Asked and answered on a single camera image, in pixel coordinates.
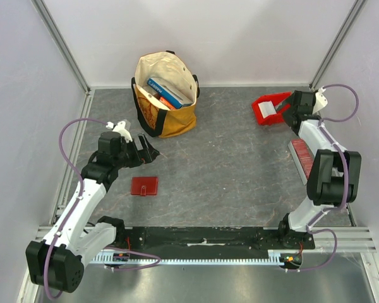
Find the red plastic bin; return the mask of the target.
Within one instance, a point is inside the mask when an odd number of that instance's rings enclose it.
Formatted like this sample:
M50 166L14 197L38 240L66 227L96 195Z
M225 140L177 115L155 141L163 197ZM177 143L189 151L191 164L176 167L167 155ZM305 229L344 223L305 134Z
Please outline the red plastic bin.
M282 92L263 95L256 99L251 107L259 125L269 126L284 122L282 114L289 108L289 104L283 104L292 92Z

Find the red leather card holder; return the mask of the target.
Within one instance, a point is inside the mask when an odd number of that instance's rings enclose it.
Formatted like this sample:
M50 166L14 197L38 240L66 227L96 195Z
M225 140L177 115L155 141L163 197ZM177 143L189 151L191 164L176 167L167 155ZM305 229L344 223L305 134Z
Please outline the red leather card holder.
M158 192L158 177L133 177L131 181L131 195L156 196Z

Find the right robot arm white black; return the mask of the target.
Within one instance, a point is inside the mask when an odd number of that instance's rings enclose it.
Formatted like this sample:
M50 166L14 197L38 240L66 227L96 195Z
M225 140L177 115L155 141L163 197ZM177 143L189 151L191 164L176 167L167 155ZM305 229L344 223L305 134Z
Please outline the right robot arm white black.
M306 197L279 223L278 244L286 249L308 242L312 228L331 211L342 210L358 195L361 154L342 146L328 132L324 118L315 112L322 91L294 91L284 100L285 123L312 152L314 159L306 183Z

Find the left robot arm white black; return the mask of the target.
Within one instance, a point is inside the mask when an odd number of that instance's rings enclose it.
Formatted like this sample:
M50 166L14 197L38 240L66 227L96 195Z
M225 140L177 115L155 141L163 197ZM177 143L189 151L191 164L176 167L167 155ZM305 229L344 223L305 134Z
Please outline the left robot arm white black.
M158 156L144 134L138 149L128 131L106 131L98 139L97 150L81 170L71 201L44 238L26 248L30 279L41 285L50 299L72 293L79 286L85 268L107 246L118 248L126 242L123 221L105 217L84 233L93 211L105 197L118 172L153 162Z

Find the white card stack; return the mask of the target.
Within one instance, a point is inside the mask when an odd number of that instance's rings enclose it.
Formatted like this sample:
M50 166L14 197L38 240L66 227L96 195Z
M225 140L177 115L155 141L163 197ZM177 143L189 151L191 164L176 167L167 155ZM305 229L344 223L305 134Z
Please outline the white card stack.
M265 119L268 116L276 114L276 109L272 101L265 101L258 104L262 117Z

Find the orange book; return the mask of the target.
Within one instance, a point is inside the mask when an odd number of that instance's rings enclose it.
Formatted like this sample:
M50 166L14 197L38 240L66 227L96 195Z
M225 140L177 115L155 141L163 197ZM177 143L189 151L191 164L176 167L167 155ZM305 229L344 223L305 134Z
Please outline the orange book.
M159 98L159 101L163 104L163 105L165 105L169 110L175 110L176 108L172 105L172 104L170 104L164 97L160 97Z

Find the red silver long box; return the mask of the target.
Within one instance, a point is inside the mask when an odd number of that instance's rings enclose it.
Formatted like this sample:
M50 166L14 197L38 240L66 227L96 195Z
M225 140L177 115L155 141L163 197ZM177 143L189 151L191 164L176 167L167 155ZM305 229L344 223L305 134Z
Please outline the red silver long box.
M306 185L313 165L313 156L302 139L291 140L288 147L301 181Z

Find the blue book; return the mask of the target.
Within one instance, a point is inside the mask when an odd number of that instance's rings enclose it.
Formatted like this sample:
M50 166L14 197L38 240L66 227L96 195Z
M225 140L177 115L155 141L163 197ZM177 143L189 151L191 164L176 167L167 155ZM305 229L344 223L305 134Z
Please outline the blue book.
M184 97L171 83L162 79L151 77L147 80L148 86L153 88L161 97L164 97L175 109L184 104Z

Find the yellow canvas tote bag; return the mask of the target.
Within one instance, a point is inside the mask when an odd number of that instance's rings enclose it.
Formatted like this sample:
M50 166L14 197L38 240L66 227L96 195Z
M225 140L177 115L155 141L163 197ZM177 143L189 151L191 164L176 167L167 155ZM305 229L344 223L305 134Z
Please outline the yellow canvas tote bag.
M151 77L171 82L193 103L181 109L169 109L145 89ZM131 90L138 121L151 137L168 138L186 133L196 126L196 102L200 95L198 78L174 52L166 50L139 58Z

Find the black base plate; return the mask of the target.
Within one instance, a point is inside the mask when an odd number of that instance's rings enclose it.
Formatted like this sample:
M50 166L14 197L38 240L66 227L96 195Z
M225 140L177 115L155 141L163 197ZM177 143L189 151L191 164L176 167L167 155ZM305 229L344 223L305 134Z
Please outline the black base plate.
M135 249L191 246L255 247L260 250L313 250L307 232L279 231L263 227L126 227L117 238Z

